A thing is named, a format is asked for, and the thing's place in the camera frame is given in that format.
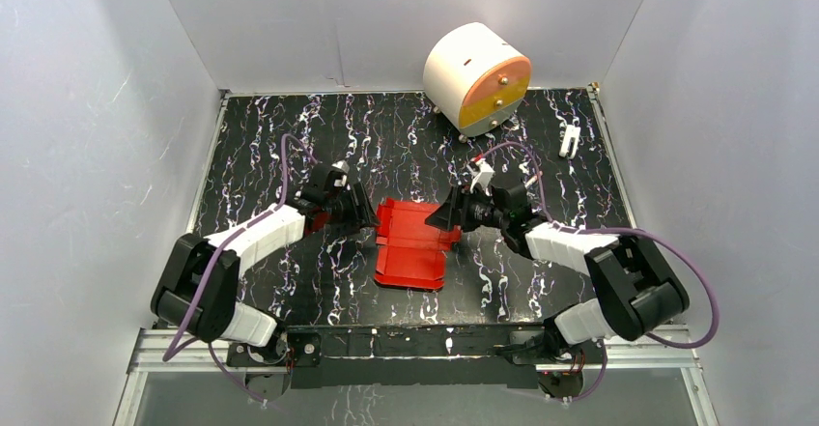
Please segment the red paper box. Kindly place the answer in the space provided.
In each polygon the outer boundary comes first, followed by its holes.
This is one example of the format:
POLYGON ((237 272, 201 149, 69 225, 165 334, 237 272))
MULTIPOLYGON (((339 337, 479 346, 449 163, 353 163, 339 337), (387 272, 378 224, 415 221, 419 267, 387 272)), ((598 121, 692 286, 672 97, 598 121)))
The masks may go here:
POLYGON ((375 281, 384 287, 438 291, 444 286, 445 253, 462 231, 442 231, 425 223, 435 204, 387 198, 378 205, 380 225, 375 281))

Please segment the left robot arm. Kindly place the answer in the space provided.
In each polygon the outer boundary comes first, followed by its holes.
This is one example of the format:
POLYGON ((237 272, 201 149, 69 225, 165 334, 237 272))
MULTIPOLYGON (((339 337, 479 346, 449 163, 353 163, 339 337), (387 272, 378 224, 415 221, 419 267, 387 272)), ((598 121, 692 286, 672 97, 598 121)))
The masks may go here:
POLYGON ((379 225, 362 182, 346 165, 314 166, 308 179, 287 187, 282 203, 228 230, 180 236, 152 296, 150 309, 162 321, 198 340, 251 346, 265 364, 284 359, 289 340, 277 317, 237 299, 240 278, 273 252, 326 226, 341 234, 379 225))

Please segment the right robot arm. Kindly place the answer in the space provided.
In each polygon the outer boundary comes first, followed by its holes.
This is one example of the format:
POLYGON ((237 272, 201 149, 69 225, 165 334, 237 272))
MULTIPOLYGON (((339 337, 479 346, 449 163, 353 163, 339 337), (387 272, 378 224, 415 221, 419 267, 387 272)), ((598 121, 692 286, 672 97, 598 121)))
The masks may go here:
POLYGON ((684 286, 656 244, 637 233, 574 233, 536 213, 523 186, 451 188, 425 220, 441 231, 500 231, 510 250, 589 277, 595 297, 548 318, 546 354, 570 361, 582 343, 619 336, 634 341, 690 306, 684 286))

